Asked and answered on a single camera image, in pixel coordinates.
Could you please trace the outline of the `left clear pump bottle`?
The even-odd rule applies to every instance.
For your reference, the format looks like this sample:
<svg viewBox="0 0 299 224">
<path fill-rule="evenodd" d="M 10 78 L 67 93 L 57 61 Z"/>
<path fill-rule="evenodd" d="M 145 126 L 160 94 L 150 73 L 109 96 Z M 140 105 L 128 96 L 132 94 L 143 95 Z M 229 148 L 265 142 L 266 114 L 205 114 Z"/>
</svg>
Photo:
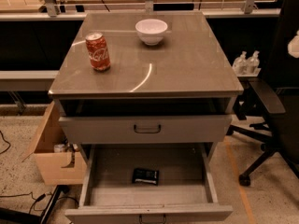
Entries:
<svg viewBox="0 0 299 224">
<path fill-rule="evenodd" d="M 243 51 L 233 62 L 233 69 L 237 75 L 241 75 L 243 73 L 246 64 L 246 55 L 247 53 Z"/>
</svg>

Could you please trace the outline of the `clear pump bottle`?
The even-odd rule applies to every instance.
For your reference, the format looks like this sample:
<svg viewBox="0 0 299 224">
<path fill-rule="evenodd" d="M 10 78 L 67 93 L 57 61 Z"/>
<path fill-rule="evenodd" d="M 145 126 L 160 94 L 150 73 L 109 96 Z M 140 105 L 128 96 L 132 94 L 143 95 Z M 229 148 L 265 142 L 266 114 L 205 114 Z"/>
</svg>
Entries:
<svg viewBox="0 0 299 224">
<path fill-rule="evenodd" d="M 233 69 L 237 75 L 241 75 L 243 73 L 246 64 L 246 55 L 247 53 L 243 51 L 233 62 Z"/>
<path fill-rule="evenodd" d="M 256 68 L 259 66 L 259 51 L 255 50 L 251 57 L 247 58 L 246 72 L 253 74 Z"/>
</svg>

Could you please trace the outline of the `dark blueberry rxbar wrapper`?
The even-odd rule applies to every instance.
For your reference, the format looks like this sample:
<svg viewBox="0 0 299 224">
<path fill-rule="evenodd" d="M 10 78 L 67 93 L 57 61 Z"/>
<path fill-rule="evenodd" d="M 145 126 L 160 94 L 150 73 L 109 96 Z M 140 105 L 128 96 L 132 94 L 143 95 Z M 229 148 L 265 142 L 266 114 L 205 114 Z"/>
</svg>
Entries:
<svg viewBox="0 0 299 224">
<path fill-rule="evenodd" d="M 132 182 L 158 185 L 159 174 L 159 171 L 135 168 L 133 171 Z"/>
</svg>

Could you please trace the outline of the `upper grey drawer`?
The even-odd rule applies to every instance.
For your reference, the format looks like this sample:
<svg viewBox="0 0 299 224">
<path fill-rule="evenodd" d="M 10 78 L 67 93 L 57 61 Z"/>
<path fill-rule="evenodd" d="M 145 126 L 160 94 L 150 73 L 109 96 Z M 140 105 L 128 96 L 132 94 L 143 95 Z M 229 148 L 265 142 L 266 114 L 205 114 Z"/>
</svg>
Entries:
<svg viewBox="0 0 299 224">
<path fill-rule="evenodd" d="M 231 115 L 59 118 L 67 139 L 76 144 L 215 143 L 231 121 Z"/>
</svg>

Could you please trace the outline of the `right clear pump bottle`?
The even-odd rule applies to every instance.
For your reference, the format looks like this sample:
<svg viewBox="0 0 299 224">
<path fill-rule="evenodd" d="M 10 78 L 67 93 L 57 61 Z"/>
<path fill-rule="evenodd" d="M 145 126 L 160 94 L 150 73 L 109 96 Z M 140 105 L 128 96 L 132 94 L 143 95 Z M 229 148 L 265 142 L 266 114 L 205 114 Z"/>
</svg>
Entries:
<svg viewBox="0 0 299 224">
<path fill-rule="evenodd" d="M 246 72 L 253 74 L 256 68 L 259 66 L 259 51 L 255 50 L 251 57 L 247 58 Z"/>
</svg>

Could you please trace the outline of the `red coca-cola can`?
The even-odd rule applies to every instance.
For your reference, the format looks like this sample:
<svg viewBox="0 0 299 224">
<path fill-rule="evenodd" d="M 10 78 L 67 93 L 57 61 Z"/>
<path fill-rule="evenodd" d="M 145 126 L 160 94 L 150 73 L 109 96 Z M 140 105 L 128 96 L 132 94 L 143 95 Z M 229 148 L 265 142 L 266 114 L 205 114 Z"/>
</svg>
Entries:
<svg viewBox="0 0 299 224">
<path fill-rule="evenodd" d="M 92 32 L 85 36 L 86 48 L 93 69 L 104 72 L 110 68 L 107 42 L 102 33 Z"/>
</svg>

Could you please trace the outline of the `grey metal drawer cabinet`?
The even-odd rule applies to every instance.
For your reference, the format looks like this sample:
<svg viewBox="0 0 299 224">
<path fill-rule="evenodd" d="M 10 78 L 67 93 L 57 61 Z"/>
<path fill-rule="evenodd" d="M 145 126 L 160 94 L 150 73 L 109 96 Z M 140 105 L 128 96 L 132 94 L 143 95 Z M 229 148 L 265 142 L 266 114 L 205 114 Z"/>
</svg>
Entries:
<svg viewBox="0 0 299 224">
<path fill-rule="evenodd" d="M 204 15 L 164 12 L 159 19 L 168 29 L 162 42 L 150 47 L 136 34 L 140 14 L 89 14 L 50 87 L 61 117 L 231 115 L 243 89 Z M 85 36 L 92 32 L 107 42 L 110 68 L 104 72 L 91 66 Z M 210 161 L 218 143 L 160 145 L 198 144 Z M 76 145 L 88 166 L 93 145 L 156 144 Z"/>
</svg>

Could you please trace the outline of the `open lower grey drawer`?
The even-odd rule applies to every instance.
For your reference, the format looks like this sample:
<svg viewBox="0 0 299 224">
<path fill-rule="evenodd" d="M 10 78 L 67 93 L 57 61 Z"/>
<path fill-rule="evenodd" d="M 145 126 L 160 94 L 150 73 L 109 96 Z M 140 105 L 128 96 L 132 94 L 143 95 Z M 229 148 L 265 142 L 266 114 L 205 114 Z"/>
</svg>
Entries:
<svg viewBox="0 0 299 224">
<path fill-rule="evenodd" d="M 135 168 L 159 171 L 158 185 L 133 183 Z M 198 144 L 93 145 L 74 224 L 223 221 L 205 149 Z"/>
</svg>

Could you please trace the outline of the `white ceramic bowl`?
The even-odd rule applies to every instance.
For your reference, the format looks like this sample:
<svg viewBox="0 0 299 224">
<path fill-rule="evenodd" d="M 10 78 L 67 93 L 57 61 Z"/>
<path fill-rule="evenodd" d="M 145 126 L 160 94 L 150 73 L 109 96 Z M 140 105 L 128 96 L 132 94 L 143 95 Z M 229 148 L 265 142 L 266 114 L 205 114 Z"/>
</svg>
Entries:
<svg viewBox="0 0 299 224">
<path fill-rule="evenodd" d="M 164 39 L 167 28 L 167 23 L 158 19 L 145 19 L 135 25 L 138 37 L 149 46 L 159 44 Z"/>
</svg>

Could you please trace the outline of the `black office chair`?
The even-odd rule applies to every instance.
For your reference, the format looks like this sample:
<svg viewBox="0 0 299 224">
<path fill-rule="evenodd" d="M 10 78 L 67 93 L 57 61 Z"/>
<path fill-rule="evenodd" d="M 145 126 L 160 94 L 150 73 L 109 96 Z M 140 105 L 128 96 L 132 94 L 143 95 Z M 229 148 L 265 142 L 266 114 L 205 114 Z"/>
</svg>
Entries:
<svg viewBox="0 0 299 224">
<path fill-rule="evenodd" d="M 284 0 L 268 62 L 260 75 L 248 80 L 248 98 L 239 108 L 247 114 L 257 108 L 269 127 L 270 135 L 232 125 L 228 134 L 241 133 L 262 143 L 263 154 L 242 173 L 242 186 L 264 161 L 279 153 L 294 173 L 299 165 L 299 0 Z"/>
</svg>

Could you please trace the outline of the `brown cardboard box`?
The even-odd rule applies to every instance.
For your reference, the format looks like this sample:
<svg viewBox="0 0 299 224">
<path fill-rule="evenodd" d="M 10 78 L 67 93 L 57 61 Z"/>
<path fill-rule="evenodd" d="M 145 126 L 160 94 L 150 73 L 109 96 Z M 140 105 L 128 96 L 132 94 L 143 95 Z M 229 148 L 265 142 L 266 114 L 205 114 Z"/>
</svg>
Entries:
<svg viewBox="0 0 299 224">
<path fill-rule="evenodd" d="M 80 185 L 87 168 L 81 153 L 79 151 L 54 151 L 54 146 L 61 145 L 65 140 L 59 117 L 55 103 L 50 103 L 24 158 L 27 159 L 30 155 L 34 157 L 46 185 Z"/>
</svg>

